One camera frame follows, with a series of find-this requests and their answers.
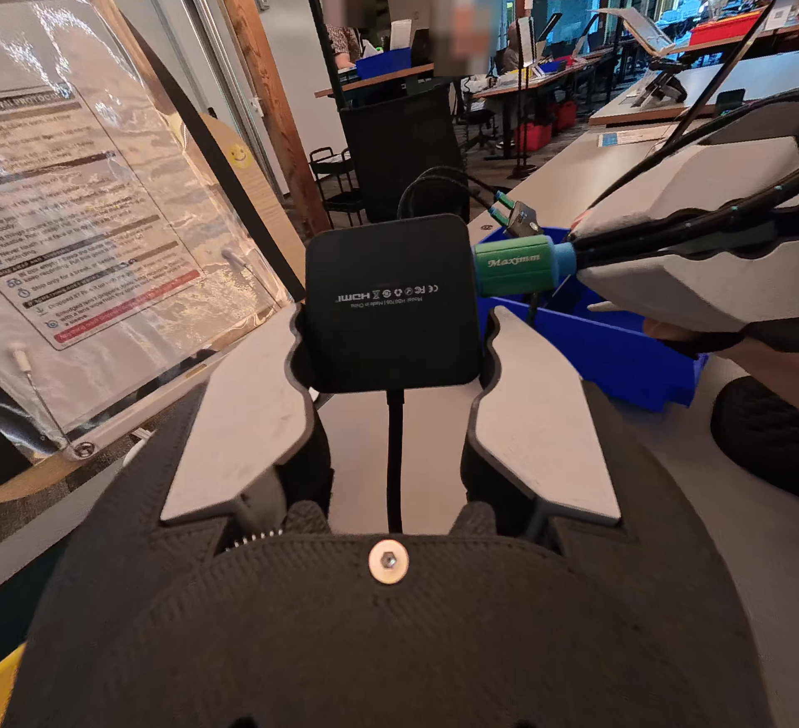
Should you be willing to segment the wooden post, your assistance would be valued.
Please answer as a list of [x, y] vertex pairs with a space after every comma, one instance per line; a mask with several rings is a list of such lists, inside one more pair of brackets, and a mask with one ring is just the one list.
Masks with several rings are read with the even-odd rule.
[[295, 209], [309, 237], [328, 230], [328, 217], [305, 155], [256, 0], [222, 0], [264, 111], [263, 123]]

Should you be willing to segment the black fabric bin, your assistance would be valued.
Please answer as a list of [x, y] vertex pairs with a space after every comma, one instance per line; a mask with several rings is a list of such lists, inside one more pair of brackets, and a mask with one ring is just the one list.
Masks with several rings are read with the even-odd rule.
[[395, 220], [407, 187], [436, 166], [446, 167], [436, 175], [447, 181], [418, 185], [412, 214], [452, 213], [468, 220], [470, 199], [449, 95], [450, 86], [439, 84], [339, 114], [369, 223]]

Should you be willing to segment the red plastic crate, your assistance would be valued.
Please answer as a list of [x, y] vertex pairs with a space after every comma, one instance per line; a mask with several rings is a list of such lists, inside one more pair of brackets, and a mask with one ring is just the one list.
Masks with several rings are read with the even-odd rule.
[[698, 24], [690, 33], [689, 47], [723, 44], [743, 37], [760, 19], [765, 8]]

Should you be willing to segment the black desk stand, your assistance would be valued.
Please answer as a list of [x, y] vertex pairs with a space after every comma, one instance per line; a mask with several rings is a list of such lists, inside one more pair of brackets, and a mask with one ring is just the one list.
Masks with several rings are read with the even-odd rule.
[[633, 106], [643, 106], [648, 100], [662, 101], [669, 99], [675, 104], [683, 104], [687, 98], [685, 90], [677, 74], [662, 70], [656, 72], [654, 78], [645, 85], [642, 93], [635, 99]]

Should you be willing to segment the person's right hand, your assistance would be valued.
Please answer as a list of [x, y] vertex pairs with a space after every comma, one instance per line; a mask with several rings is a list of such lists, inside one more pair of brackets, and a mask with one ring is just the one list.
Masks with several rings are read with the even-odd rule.
[[661, 342], [693, 344], [702, 346], [704, 350], [724, 341], [725, 347], [715, 350], [720, 357], [732, 361], [782, 400], [798, 407], [797, 353], [783, 353], [739, 334], [716, 336], [698, 333], [650, 317], [644, 320], [643, 330], [646, 335]]

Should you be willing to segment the laminated instruction sheet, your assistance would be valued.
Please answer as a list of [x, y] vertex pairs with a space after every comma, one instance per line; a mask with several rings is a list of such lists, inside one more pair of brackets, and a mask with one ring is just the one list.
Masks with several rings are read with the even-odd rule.
[[302, 285], [112, 0], [2, 0], [2, 438], [92, 456]]

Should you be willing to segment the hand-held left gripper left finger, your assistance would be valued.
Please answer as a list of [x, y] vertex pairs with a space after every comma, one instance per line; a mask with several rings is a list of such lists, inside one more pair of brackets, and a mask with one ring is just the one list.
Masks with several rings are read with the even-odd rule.
[[333, 494], [328, 439], [311, 392], [303, 305], [250, 334], [160, 428], [173, 477], [160, 522], [227, 518], [244, 534], [277, 533], [297, 503], [324, 520]]

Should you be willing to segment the black hdmi adapter box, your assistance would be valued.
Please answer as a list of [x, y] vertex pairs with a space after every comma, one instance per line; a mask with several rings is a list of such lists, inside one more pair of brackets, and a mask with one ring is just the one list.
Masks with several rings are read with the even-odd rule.
[[466, 224], [436, 214], [329, 231], [306, 248], [301, 334], [325, 394], [467, 384], [482, 367]]

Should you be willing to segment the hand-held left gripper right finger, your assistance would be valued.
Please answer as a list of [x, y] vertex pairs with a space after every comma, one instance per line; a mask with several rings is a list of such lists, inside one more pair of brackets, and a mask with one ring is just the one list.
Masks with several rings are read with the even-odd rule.
[[616, 527], [622, 511], [584, 382], [565, 355], [497, 306], [479, 381], [461, 481], [469, 502], [491, 508], [497, 533], [540, 540], [561, 517]]

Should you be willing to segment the green hdmi plug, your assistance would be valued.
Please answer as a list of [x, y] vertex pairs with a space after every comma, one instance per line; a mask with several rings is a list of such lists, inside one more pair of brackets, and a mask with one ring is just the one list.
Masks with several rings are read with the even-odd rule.
[[479, 243], [473, 259], [483, 297], [550, 292], [577, 271], [573, 244], [554, 243], [546, 234]]

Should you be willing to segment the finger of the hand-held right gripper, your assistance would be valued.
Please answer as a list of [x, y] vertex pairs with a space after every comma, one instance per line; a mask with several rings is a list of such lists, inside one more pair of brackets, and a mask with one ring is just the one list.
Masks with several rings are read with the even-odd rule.
[[777, 183], [793, 174], [797, 164], [792, 136], [688, 146], [592, 207], [574, 227], [571, 241], [708, 214]]
[[759, 258], [667, 254], [579, 271], [581, 283], [624, 311], [695, 332], [737, 332], [798, 317], [798, 242]]

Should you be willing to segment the white tilted laptop stand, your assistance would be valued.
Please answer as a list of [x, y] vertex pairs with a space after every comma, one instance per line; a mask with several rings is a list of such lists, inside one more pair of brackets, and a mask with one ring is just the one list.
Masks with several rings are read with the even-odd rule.
[[601, 7], [594, 12], [619, 18], [627, 31], [634, 36], [638, 45], [649, 56], [664, 58], [677, 50], [677, 45], [671, 41], [669, 36], [635, 7]]

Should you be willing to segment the small blue bin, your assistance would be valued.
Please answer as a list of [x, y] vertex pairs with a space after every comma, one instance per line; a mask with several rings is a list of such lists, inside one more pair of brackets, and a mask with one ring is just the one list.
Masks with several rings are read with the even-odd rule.
[[406, 71], [411, 67], [412, 50], [410, 47], [389, 49], [384, 52], [363, 56], [355, 62], [356, 72], [362, 81]]

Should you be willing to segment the green blue tipped connector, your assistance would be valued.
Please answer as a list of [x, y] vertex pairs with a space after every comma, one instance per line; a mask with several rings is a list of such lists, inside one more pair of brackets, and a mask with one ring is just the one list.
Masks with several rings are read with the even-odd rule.
[[494, 203], [489, 214], [505, 230], [510, 239], [529, 238], [543, 235], [544, 229], [538, 221], [535, 210], [522, 201], [514, 200], [505, 191], [496, 191]]

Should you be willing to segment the glass door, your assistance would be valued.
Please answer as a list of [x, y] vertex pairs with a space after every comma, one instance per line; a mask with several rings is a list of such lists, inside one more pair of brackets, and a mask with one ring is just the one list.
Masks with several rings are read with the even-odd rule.
[[285, 194], [261, 109], [218, 0], [114, 0], [199, 111], [248, 144], [279, 199]]

